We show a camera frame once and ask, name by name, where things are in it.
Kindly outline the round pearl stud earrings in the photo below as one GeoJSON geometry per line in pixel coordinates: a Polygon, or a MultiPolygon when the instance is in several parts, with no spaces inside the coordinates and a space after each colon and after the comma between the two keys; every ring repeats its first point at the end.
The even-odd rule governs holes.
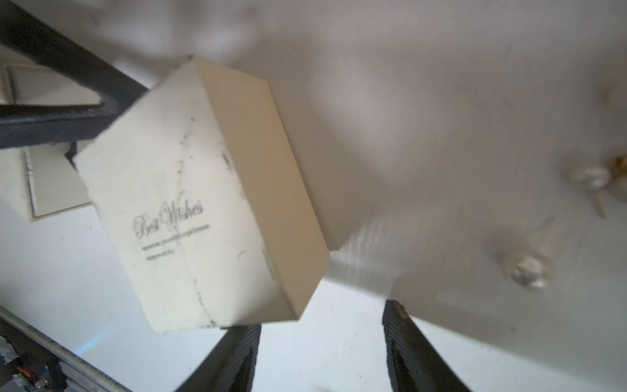
{"type": "Polygon", "coordinates": [[[526,228],[503,226],[493,237],[493,255],[505,279],[531,292],[545,291],[555,280],[553,261],[538,247],[553,217],[526,228]]]}

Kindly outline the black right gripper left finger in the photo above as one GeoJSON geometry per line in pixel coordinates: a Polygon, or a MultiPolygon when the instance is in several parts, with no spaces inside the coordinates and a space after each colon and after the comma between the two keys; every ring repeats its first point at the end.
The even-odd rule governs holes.
{"type": "Polygon", "coordinates": [[[227,328],[207,358],[177,391],[251,391],[261,330],[261,325],[227,328]]]}

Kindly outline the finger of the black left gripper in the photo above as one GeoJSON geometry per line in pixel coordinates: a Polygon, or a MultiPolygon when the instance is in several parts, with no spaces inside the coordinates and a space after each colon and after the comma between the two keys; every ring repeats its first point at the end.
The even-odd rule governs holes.
{"type": "Polygon", "coordinates": [[[1,107],[3,149],[91,140],[147,88],[12,1],[1,2],[1,45],[94,91],[101,103],[1,107]]]}

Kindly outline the pearl gold earrings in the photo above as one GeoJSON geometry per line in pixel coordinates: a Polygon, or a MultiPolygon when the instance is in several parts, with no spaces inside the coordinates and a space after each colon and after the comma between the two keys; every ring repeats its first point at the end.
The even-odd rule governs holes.
{"type": "Polygon", "coordinates": [[[572,167],[568,182],[576,189],[590,195],[597,213],[605,219],[607,212],[601,199],[604,191],[626,203],[626,156],[620,155],[608,163],[584,162],[572,167]]]}

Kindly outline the cream jewelry box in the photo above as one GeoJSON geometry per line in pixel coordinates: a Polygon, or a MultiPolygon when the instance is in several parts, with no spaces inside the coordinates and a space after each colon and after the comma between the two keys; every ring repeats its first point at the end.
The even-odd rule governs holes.
{"type": "MultiPolygon", "coordinates": [[[[35,106],[94,105],[94,92],[40,65],[1,63],[1,103],[35,106]]],[[[1,201],[35,222],[91,204],[70,163],[90,142],[53,143],[1,151],[1,201]]]]}
{"type": "Polygon", "coordinates": [[[264,79],[190,57],[74,162],[155,332],[303,315],[330,253],[264,79]]]}

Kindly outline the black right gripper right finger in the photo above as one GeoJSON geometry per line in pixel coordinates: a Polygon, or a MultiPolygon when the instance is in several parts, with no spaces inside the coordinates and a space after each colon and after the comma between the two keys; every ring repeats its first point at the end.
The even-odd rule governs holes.
{"type": "Polygon", "coordinates": [[[393,391],[470,391],[399,302],[385,302],[382,325],[393,391]]]}

